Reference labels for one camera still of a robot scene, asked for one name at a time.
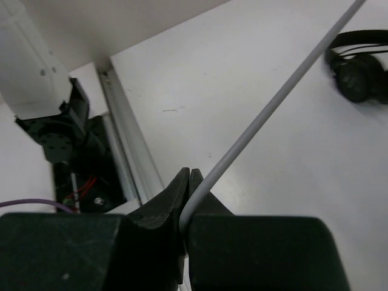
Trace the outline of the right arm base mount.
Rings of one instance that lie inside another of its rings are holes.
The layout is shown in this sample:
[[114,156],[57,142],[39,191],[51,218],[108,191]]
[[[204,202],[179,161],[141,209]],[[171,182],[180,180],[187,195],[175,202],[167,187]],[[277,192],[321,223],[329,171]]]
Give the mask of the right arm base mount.
[[79,208],[82,213],[107,213],[127,202],[113,160],[103,116],[88,120],[89,138],[95,137],[101,151],[91,139],[78,150],[70,164],[52,165],[55,200],[75,208],[71,173],[75,174]]

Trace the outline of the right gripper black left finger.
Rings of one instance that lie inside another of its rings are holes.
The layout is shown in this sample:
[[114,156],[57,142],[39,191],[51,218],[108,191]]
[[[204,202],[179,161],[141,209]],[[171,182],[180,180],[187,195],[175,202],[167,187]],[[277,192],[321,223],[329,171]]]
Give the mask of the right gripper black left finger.
[[177,290],[178,219],[190,170],[128,215],[8,213],[1,217],[2,290]]

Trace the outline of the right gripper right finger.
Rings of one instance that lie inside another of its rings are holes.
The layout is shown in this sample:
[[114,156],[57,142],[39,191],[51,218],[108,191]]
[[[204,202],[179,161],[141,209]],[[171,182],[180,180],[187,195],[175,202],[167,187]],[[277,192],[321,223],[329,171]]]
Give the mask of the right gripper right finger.
[[349,290],[332,233],[306,216],[242,216],[208,193],[186,233],[193,290]]

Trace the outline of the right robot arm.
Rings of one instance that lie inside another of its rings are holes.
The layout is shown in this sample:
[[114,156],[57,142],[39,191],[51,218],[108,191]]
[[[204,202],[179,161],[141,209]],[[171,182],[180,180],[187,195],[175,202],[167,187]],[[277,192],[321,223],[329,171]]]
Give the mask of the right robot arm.
[[[108,148],[89,126],[89,100],[19,1],[1,2],[1,93],[46,160],[116,181]],[[349,290],[334,238],[318,218],[234,215],[182,168],[128,215],[1,217],[2,290]]]

